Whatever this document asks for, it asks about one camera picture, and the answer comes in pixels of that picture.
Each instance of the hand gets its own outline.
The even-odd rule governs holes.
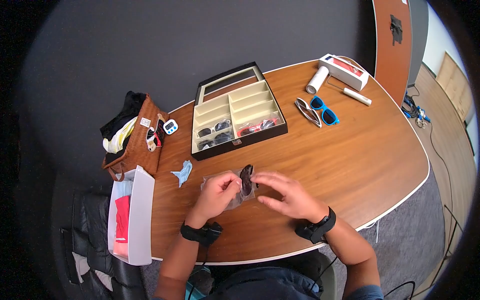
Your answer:
[[[203,227],[208,219],[223,212],[240,189],[241,179],[230,171],[209,178],[185,224],[196,229]]]
[[[283,195],[282,201],[258,196],[259,202],[283,215],[294,219],[307,219],[312,223],[318,223],[328,215],[328,206],[310,196],[296,180],[277,172],[259,172],[254,174],[251,180],[268,185]]]

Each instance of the lint roller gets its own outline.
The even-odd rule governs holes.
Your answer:
[[[350,97],[352,97],[352,98],[360,101],[360,102],[363,103],[363,104],[366,104],[366,105],[368,105],[368,106],[370,106],[370,104],[372,104],[372,101],[371,101],[370,99],[368,99],[367,97],[362,96],[362,95],[360,95],[359,93],[356,93],[356,92],[354,92],[354,91],[352,91],[352,90],[350,90],[350,89],[348,89],[348,88],[343,88],[343,89],[342,89],[341,87],[336,86],[335,84],[330,83],[330,82],[328,81],[328,80],[330,79],[330,77],[331,77],[331,76],[328,76],[328,79],[327,79],[327,83],[328,83],[329,85],[333,85],[333,86],[336,87],[337,89],[342,90],[345,95],[350,96]]]
[[[307,85],[307,92],[314,95],[328,76],[327,67],[321,66]]]

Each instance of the wooden table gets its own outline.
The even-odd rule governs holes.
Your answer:
[[[307,102],[305,86],[318,68],[309,61],[265,73],[285,115],[288,133],[203,161],[190,156],[193,103],[171,113],[179,130],[165,138],[152,209],[152,256],[162,259],[189,209],[200,194],[203,176],[252,164],[255,171],[275,170],[301,182],[336,215],[360,230],[406,200],[427,179],[429,162],[415,131],[395,102],[372,78],[361,91],[370,107],[323,84],[317,95],[340,123],[317,128],[297,110],[294,101]],[[345,86],[332,79],[333,83]],[[193,170],[178,188],[170,171],[190,160]],[[261,186],[256,195],[280,197]],[[210,247],[210,264],[265,261],[306,252],[321,246],[298,237],[294,220],[251,199],[216,217],[223,227]],[[198,261],[204,260],[200,253]]]

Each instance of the white sunglasses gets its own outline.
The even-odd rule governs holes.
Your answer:
[[[318,128],[322,127],[322,122],[320,121],[320,117],[318,116],[317,112],[314,109],[311,109],[305,100],[302,98],[297,98],[297,100],[295,100],[295,106],[310,122],[317,125]]]

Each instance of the red sunglasses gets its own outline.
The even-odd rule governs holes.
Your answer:
[[[276,122],[278,121],[277,118],[269,119],[269,120],[263,120],[257,125],[253,125],[247,128],[242,128],[239,131],[237,131],[237,136],[244,136],[250,133],[258,132],[263,129],[267,129],[270,127],[274,127],[276,125]]]

